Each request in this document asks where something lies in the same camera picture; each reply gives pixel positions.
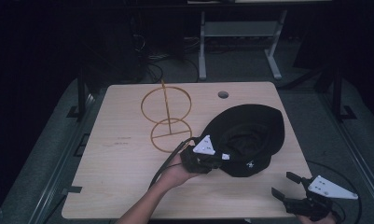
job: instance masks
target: table surface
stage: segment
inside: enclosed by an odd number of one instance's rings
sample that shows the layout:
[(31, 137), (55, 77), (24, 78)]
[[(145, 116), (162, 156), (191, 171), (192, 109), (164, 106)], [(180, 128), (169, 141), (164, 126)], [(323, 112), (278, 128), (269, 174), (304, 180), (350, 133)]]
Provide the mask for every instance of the table surface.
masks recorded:
[[(155, 123), (142, 112), (142, 101), (157, 84), (120, 85), (108, 88), (72, 186), (80, 193), (69, 193), (62, 210), (65, 218), (118, 218), (147, 191), (148, 185), (169, 156), (156, 149), (150, 139)], [(282, 111), (285, 139), (282, 149), (272, 156), (270, 166), (246, 178), (231, 177), (221, 170), (192, 178), (172, 189), (160, 202), (153, 218), (245, 218), (290, 217), (283, 204), (271, 195), (271, 187), (289, 198), (305, 198), (301, 185), (288, 180), (285, 172), (311, 177), (288, 116), (274, 85), (270, 82), (167, 84), (170, 117), (181, 119), (193, 136), (199, 136), (219, 113), (235, 105), (269, 105)], [(226, 91), (222, 99), (218, 93)], [(167, 118), (163, 90), (146, 97), (143, 109), (153, 120)], [(176, 122), (172, 132), (186, 125)], [(168, 125), (154, 131), (166, 134)], [(189, 137), (180, 133), (158, 138), (160, 147), (174, 149)]]

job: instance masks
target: gray carpet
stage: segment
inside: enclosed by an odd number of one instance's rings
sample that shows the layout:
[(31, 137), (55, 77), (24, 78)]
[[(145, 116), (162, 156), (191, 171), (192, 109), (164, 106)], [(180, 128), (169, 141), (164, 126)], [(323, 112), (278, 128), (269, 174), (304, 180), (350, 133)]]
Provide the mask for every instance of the gray carpet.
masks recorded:
[[(292, 67), (297, 52), (298, 43), (282, 42), (279, 45), (275, 58), (284, 75), (282, 80), (275, 80), (271, 76), (269, 65), (261, 49), (207, 54), (206, 82), (271, 81), (276, 86), (282, 86), (307, 72), (307, 70)], [(186, 57), (197, 64), (197, 53), (190, 53)], [(168, 83), (196, 81), (197, 71), (191, 62), (165, 60), (155, 64), (163, 69), (163, 78)], [(318, 94), (313, 91), (312, 86), (315, 81), (316, 77), (291, 91), (279, 91), (286, 113), (306, 159), (319, 162), (346, 176), (356, 187), (362, 200), (360, 223), (374, 223), (372, 190), (367, 186), (348, 144), (339, 132), (339, 124), (328, 111), (326, 101), (330, 99), (331, 93)], [(142, 80), (142, 83), (150, 82), (149, 75)], [(350, 133), (374, 174), (374, 118), (362, 103), (354, 87), (348, 82), (343, 82), (343, 87), (342, 102), (351, 107), (357, 119), (345, 120), (341, 126)], [(0, 223), (113, 223), (115, 221), (66, 220), (61, 216), (64, 189), (70, 188), (80, 161), (80, 157), (74, 157), (73, 154), (83, 134), (90, 133), (104, 95), (105, 88), (99, 94), (94, 95), (94, 100), (90, 101), (88, 113), (84, 119), (76, 122), (76, 119), (66, 117), (70, 107), (76, 105), (77, 99), (76, 82), (70, 84), (8, 194), (2, 206)], [(322, 175), (344, 188), (352, 189), (349, 183), (334, 171), (312, 162), (309, 162), (309, 167), (313, 175)], [(49, 186), (48, 183), (52, 177), (56, 177), (58, 181)], [(40, 203), (40, 199), (47, 200), (47, 203)], [(345, 223), (354, 223), (360, 208), (358, 202), (335, 201), (346, 212)], [(232, 220), (225, 221), (225, 223), (237, 221), (243, 222), (243, 220)], [(252, 219), (251, 221), (253, 223), (298, 223), (295, 218)]]

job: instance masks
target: dark background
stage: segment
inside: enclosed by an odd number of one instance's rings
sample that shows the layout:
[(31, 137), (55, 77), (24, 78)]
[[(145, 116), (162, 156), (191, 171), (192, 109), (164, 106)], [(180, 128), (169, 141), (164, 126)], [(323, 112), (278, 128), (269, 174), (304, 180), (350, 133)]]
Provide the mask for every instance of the dark background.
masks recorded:
[[(68, 2), (0, 0), (0, 205), (80, 71), (92, 92), (109, 84), (138, 82), (144, 60), (135, 54), (132, 34), (145, 34), (153, 44), (182, 57), (172, 46), (180, 48), (186, 32), (195, 35), (193, 27), (199, 27), (193, 19), (196, 12), (167, 12), (162, 17), (147, 12), (144, 25), (136, 27), (125, 11), (103, 16), (69, 10), (91, 1)], [(94, 6), (111, 7), (114, 2)], [(174, 15), (178, 20), (166, 20)], [(306, 36), (297, 66), (314, 69), (335, 62), (374, 114), (374, 0), (335, 1), (314, 16), (290, 10), (282, 38), (291, 35)]]

